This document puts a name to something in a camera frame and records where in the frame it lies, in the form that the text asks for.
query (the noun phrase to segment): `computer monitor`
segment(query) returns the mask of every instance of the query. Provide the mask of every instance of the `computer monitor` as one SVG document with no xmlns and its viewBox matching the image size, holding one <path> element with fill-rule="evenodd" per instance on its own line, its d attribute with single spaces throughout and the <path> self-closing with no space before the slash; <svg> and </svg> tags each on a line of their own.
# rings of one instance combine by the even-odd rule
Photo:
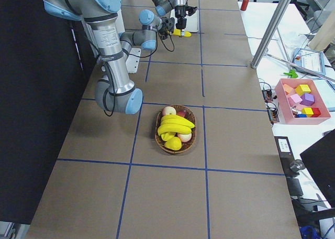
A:
<svg viewBox="0 0 335 239">
<path fill-rule="evenodd" d="M 335 129 L 300 156 L 322 194 L 335 208 Z"/>
</svg>

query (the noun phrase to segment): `white table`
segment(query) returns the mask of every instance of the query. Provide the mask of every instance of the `white table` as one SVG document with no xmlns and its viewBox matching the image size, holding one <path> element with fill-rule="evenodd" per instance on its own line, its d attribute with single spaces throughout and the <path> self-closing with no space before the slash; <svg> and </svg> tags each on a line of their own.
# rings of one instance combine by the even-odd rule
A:
<svg viewBox="0 0 335 239">
<path fill-rule="evenodd" d="M 253 55 L 261 42 L 276 6 L 277 4 L 272 3 L 249 3 L 247 10 L 241 11 L 245 31 Z M 290 58 L 293 57 L 295 48 L 304 47 L 308 42 L 308 39 L 304 34 L 309 34 L 310 30 L 293 4 L 289 4 L 287 11 L 278 26 L 278 30 Z M 272 37 L 268 49 L 270 54 L 287 60 L 278 32 Z M 283 73 L 288 71 L 289 68 L 286 64 L 278 62 L 270 57 L 263 57 L 257 68 L 257 74 L 260 81 L 264 80 L 266 83 L 270 84 L 273 89 L 281 78 L 287 78 Z M 335 72 L 332 68 L 326 68 L 326 75 L 335 78 Z M 331 112 L 331 117 L 332 118 L 319 125 L 274 124 L 272 129 L 273 135 L 287 136 L 295 159 L 301 159 L 300 153 L 318 141 L 322 137 L 323 132 L 335 128 L 335 112 Z M 297 178 L 300 181 L 304 193 L 303 198 L 318 200 L 317 194 L 322 199 L 324 198 L 307 169 L 303 170 L 303 173 Z"/>
</svg>

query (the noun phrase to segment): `apple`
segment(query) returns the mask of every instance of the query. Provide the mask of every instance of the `apple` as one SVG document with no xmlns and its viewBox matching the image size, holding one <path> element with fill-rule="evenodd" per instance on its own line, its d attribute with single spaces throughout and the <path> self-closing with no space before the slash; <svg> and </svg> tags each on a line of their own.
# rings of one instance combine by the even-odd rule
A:
<svg viewBox="0 0 335 239">
<path fill-rule="evenodd" d="M 166 116 L 166 115 L 176 115 L 177 111 L 175 108 L 173 108 L 172 106 L 167 106 L 162 110 L 162 115 Z"/>
<path fill-rule="evenodd" d="M 180 140 L 185 143 L 188 142 L 191 138 L 192 138 L 192 133 L 190 134 L 177 134 L 178 138 L 180 138 Z"/>
<path fill-rule="evenodd" d="M 177 111 L 177 115 L 180 117 L 187 117 L 187 110 L 181 110 L 181 111 Z"/>
</svg>

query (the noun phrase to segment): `banana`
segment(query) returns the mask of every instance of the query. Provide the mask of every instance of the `banana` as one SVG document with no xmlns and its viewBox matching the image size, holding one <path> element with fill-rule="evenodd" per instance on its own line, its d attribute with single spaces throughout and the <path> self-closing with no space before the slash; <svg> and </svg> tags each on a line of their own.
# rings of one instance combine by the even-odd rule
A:
<svg viewBox="0 0 335 239">
<path fill-rule="evenodd" d="M 166 132 L 190 134 L 192 131 L 189 127 L 185 125 L 179 125 L 179 124 L 164 124 L 158 127 L 157 133 L 159 136 L 161 136 L 162 133 L 166 133 Z"/>
<path fill-rule="evenodd" d="M 169 139 L 173 138 L 174 136 L 176 136 L 176 133 L 174 133 L 174 132 L 166 132 L 166 133 L 162 133 L 161 138 L 164 141 L 168 141 Z"/>
<path fill-rule="evenodd" d="M 194 124 L 191 122 L 191 121 L 188 121 L 187 119 L 179 119 L 179 118 L 168 118 L 168 119 L 165 119 L 161 122 L 161 125 L 164 125 L 164 124 L 179 124 L 179 125 L 185 125 L 189 128 L 194 128 Z"/>
<path fill-rule="evenodd" d="M 185 126 L 187 126 L 189 128 L 194 128 L 194 126 L 195 126 L 191 121 L 189 121 L 189 120 L 187 120 L 187 119 L 185 119 L 183 117 L 180 117 L 178 115 L 166 115 L 166 116 L 163 116 L 161 118 L 161 125 L 163 124 L 163 122 L 164 122 L 164 124 L 174 123 L 174 124 L 185 125 Z"/>
</svg>

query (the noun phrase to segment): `wicker basket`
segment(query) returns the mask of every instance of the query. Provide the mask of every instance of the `wicker basket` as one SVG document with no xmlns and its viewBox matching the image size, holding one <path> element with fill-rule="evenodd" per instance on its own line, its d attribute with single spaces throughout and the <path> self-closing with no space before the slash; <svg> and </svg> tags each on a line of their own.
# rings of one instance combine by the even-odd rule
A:
<svg viewBox="0 0 335 239">
<path fill-rule="evenodd" d="M 191 121 L 195 125 L 195 127 L 192 128 L 192 138 L 188 142 L 182 143 L 182 148 L 180 150 L 178 150 L 178 151 L 170 150 L 170 149 L 168 149 L 164 146 L 165 141 L 163 141 L 161 139 L 161 137 L 158 136 L 158 134 L 157 134 L 157 130 L 158 130 L 158 127 L 161 125 L 161 118 L 162 118 L 162 111 L 159 111 L 158 116 L 157 116 L 157 120 L 156 120 L 155 140 L 156 140 L 156 142 L 157 142 L 157 144 L 159 145 L 160 148 L 162 148 L 164 151 L 166 151 L 169 154 L 175 155 L 175 154 L 181 154 L 181 153 L 186 152 L 194 144 L 195 139 L 196 139 L 196 123 L 195 123 L 196 121 L 195 121 L 195 116 L 194 116 L 193 112 L 189 108 L 187 108 L 183 105 L 170 105 L 170 106 L 175 108 L 177 112 L 186 110 L 187 111 L 186 119 Z"/>
</svg>

